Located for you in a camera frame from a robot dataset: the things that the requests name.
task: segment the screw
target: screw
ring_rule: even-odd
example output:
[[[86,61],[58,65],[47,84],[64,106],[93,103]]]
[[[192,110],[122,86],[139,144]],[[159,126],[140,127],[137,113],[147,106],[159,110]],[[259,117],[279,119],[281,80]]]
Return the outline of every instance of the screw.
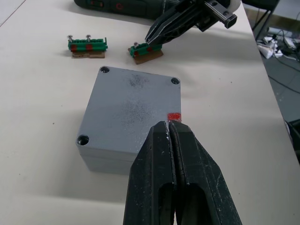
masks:
[[[72,39],[73,35],[68,35],[67,38],[69,39],[69,42],[73,42],[73,39]]]
[[[133,45],[134,45],[135,48],[137,48],[137,46],[139,46],[139,43],[134,42]]]
[[[90,37],[91,37],[91,35],[89,35],[89,34],[86,36],[86,38],[88,39],[88,42],[90,42]]]

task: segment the gray plastic box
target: gray plastic box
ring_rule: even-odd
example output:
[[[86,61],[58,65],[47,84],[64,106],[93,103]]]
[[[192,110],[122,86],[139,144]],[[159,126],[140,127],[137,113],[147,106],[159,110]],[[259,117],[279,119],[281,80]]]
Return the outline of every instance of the gray plastic box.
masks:
[[[91,171],[129,174],[150,128],[180,113],[177,78],[101,67],[76,145]]]

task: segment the robotic arm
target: robotic arm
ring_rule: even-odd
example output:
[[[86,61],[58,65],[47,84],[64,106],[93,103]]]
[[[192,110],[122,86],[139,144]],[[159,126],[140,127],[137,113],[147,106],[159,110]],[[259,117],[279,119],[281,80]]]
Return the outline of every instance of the robotic arm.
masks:
[[[162,45],[196,26],[204,32],[217,21],[226,28],[233,26],[233,14],[240,0],[182,0],[163,13],[151,26],[145,41],[149,45]]]

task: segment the green terminal block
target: green terminal block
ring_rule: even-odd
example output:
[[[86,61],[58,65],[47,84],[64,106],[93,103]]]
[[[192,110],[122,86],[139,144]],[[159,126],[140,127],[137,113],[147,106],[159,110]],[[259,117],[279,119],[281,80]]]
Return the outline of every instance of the green terminal block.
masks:
[[[146,55],[151,52],[159,51],[162,49],[162,47],[162,45],[155,45],[150,47],[147,43],[140,45],[135,43],[134,46],[130,47],[129,53],[132,58],[134,58],[136,56]]]
[[[73,53],[82,52],[105,52],[107,50],[107,41],[103,39],[91,39],[90,35],[87,39],[72,39],[72,35],[68,36],[68,48]]]

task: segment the screw hole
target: screw hole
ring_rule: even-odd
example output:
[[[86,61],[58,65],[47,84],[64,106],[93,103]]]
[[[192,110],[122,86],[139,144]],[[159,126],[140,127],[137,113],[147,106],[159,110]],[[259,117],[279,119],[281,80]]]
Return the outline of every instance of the screw hole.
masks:
[[[173,84],[179,84],[179,83],[180,83],[180,80],[174,77],[174,78],[171,79],[171,82],[172,82]]]
[[[101,71],[102,73],[108,73],[108,72],[109,72],[109,68],[108,68],[108,67],[101,67],[101,68],[100,68],[100,71]]]
[[[80,135],[78,138],[77,138],[77,144],[79,145],[86,145],[87,143],[89,143],[89,137],[86,136],[86,135]]]

